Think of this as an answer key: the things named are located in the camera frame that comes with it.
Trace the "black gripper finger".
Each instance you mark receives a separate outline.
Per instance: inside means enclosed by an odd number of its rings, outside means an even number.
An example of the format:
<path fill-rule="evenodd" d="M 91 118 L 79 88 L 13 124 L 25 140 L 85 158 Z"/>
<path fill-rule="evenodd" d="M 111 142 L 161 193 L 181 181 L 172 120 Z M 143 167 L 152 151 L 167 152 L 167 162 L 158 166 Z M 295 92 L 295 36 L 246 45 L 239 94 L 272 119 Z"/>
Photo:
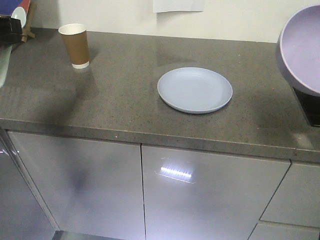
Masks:
<path fill-rule="evenodd" d="M 22 25 L 19 19 L 8 15 L 0 16 L 0 33 L 1 34 L 22 34 Z"/>
<path fill-rule="evenodd" d="M 6 33 L 0 36 L 0 47 L 18 44 L 22 41 L 22 35 L 17 33 Z"/>

